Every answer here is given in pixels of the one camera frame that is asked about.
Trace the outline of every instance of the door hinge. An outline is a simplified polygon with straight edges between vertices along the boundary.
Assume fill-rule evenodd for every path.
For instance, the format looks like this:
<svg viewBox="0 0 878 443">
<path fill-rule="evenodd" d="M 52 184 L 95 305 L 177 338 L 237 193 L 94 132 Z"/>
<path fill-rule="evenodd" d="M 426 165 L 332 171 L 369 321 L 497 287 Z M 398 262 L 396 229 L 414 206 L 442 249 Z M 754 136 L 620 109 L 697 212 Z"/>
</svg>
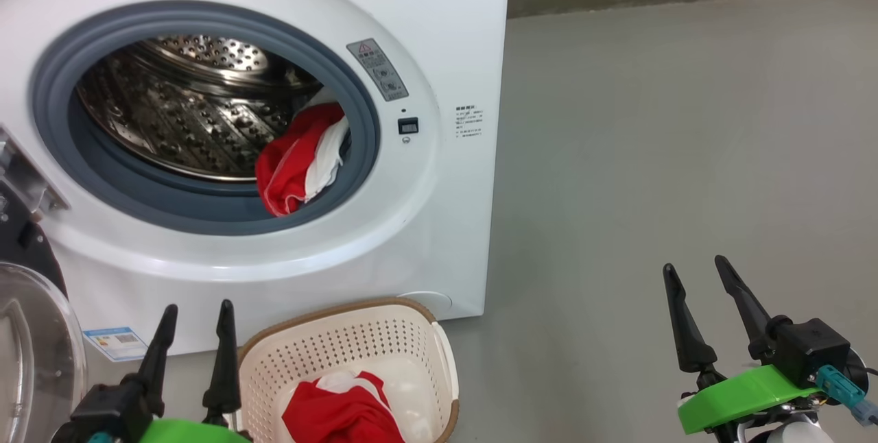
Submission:
<svg viewBox="0 0 878 443">
<path fill-rule="evenodd" d="M 50 212 L 69 208 L 3 126 L 0 126 L 0 181 L 13 190 L 36 222 Z M 0 219 L 5 216 L 6 206 L 8 202 L 0 195 Z"/>
</svg>

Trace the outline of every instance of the washing machine door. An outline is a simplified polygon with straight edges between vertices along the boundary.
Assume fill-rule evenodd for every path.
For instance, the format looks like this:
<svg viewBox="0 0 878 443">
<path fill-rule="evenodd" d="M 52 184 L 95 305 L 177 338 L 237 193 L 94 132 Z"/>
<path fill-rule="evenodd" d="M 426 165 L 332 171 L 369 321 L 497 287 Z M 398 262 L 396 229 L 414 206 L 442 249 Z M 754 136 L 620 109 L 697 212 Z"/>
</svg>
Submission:
<svg viewBox="0 0 878 443">
<path fill-rule="evenodd" d="M 0 443 L 50 441 L 84 393 L 84 343 L 35 222 L 47 194 L 13 189 L 36 190 L 37 174 L 0 144 Z"/>
</svg>

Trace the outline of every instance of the white plastic basket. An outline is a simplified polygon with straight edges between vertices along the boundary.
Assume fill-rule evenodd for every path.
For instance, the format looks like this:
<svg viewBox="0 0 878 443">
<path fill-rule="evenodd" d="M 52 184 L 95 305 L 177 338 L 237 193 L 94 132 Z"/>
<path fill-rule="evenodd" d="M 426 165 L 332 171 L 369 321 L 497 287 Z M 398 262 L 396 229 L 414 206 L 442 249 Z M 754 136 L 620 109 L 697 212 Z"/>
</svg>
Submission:
<svg viewBox="0 0 878 443">
<path fill-rule="evenodd" d="M 301 381 L 338 371 L 382 378 L 405 443 L 443 443 L 458 421 L 448 337 L 408 299 L 370 300 L 277 324 L 241 349 L 239 429 L 254 443 L 294 443 L 281 415 Z"/>
</svg>

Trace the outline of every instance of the warning label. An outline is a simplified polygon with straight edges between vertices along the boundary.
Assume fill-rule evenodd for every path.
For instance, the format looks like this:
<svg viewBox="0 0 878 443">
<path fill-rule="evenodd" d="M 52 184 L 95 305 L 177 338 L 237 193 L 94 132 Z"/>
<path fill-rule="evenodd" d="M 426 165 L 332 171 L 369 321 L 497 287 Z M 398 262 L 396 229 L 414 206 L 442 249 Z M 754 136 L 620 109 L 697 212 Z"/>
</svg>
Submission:
<svg viewBox="0 0 878 443">
<path fill-rule="evenodd" d="M 131 328 L 105 328 L 104 330 L 88 330 L 82 333 L 91 345 L 113 362 L 134 361 L 143 359 L 147 353 L 147 345 Z"/>
<path fill-rule="evenodd" d="M 454 108 L 454 137 L 471 138 L 482 136 L 485 111 L 477 106 L 456 106 Z"/>
<path fill-rule="evenodd" d="M 396 73 L 396 68 L 393 67 L 375 40 L 366 39 L 348 44 L 348 50 L 353 53 L 354 58 L 357 58 L 357 61 L 375 82 L 375 86 L 379 87 L 385 100 L 389 102 L 405 99 L 408 96 L 408 90 L 405 89 L 405 84 Z"/>
</svg>

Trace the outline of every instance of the concrete floor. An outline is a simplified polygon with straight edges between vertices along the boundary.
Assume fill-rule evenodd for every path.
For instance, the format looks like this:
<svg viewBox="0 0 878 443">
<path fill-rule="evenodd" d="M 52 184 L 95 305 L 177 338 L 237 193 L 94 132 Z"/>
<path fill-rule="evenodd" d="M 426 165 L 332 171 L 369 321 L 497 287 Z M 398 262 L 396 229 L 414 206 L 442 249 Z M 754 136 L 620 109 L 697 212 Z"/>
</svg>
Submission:
<svg viewBox="0 0 878 443">
<path fill-rule="evenodd" d="M 769 313 L 821 317 L 878 359 L 876 3 L 509 22 L 486 314 L 445 324 L 453 441 L 711 441 L 675 417 L 694 375 L 677 371 L 668 261 L 727 375 L 752 362 L 716 253 Z M 135 369 L 90 362 L 92 381 Z M 170 416 L 203 416 L 212 362 L 169 360 Z M 836 441 L 878 436 L 843 409 L 822 420 Z"/>
</svg>

